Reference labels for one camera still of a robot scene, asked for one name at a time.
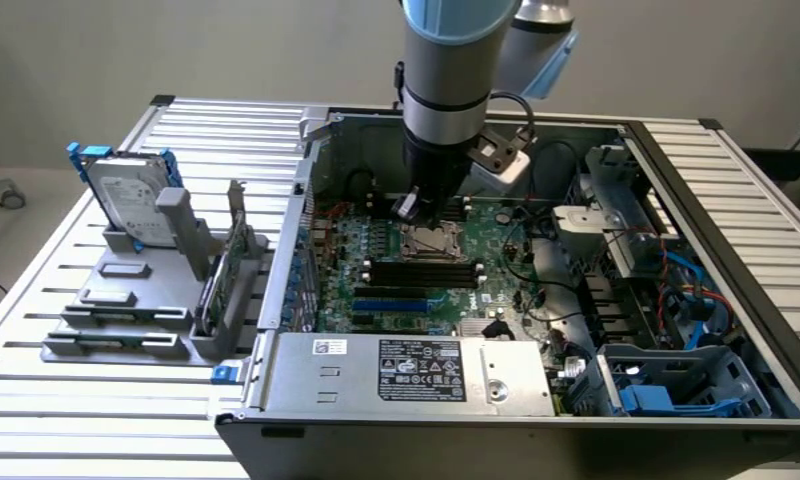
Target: floor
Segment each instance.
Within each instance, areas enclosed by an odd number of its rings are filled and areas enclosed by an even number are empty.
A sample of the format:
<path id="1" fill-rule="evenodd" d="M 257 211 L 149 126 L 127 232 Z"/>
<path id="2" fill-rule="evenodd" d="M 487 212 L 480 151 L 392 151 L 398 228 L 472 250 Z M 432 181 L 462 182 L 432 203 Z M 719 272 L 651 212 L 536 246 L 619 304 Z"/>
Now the floor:
<path id="1" fill-rule="evenodd" d="M 0 283 L 12 288 L 85 187 L 68 169 L 0 168 L 7 177 L 27 196 L 20 210 L 0 208 Z"/>

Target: blue pcie slot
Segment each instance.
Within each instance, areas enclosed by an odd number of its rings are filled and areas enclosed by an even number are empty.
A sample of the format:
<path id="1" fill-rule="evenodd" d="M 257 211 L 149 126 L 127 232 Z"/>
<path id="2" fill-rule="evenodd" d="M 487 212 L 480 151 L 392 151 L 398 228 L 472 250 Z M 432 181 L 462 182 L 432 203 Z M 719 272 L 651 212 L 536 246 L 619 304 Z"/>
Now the blue pcie slot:
<path id="1" fill-rule="evenodd" d="M 355 300 L 352 302 L 355 312 L 430 312 L 427 300 L 394 301 L 394 300 Z"/>

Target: chair wheel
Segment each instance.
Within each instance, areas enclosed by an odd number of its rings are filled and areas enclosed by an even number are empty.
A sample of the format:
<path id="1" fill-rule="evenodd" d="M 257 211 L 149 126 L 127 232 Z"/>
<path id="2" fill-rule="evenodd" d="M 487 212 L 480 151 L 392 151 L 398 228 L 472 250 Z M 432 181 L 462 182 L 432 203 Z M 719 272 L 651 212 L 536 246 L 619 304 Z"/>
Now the chair wheel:
<path id="1" fill-rule="evenodd" d="M 0 206 L 7 210 L 17 210 L 19 208 L 24 208 L 27 205 L 27 197 L 20 192 L 15 190 L 7 190 L 0 195 Z"/>

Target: white wall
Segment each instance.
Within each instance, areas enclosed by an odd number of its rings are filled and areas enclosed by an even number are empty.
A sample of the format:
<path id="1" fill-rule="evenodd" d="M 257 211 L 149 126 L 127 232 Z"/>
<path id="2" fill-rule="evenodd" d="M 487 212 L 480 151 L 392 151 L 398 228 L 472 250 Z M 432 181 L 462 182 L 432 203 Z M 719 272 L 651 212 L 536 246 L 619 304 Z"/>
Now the white wall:
<path id="1" fill-rule="evenodd" d="M 117 144 L 155 93 L 388 104 L 395 0 L 0 0 L 0 165 Z M 800 124 L 800 0 L 574 0 L 582 40 L 546 111 Z"/>

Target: aluminum workbench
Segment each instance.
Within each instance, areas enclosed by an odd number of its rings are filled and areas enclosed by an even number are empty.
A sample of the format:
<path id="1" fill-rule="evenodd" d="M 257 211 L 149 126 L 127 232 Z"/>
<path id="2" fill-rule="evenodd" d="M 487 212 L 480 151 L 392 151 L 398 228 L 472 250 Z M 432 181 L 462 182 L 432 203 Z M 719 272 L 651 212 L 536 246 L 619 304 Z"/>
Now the aluminum workbench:
<path id="1" fill-rule="evenodd" d="M 196 215 L 213 229 L 231 223 L 228 180 L 245 180 L 249 223 L 272 248 L 303 155 L 303 113 L 304 106 L 157 97 L 120 148 L 173 149 Z M 799 212 L 722 129 L 639 120 L 800 337 Z M 0 477 L 245 478 L 207 418 L 241 387 L 211 385 L 209 368 L 39 358 L 104 252 L 104 226 L 87 192 L 0 305 Z M 255 295 L 252 332 L 259 312 Z M 739 478 L 800 479 L 800 465 L 767 465 Z"/>

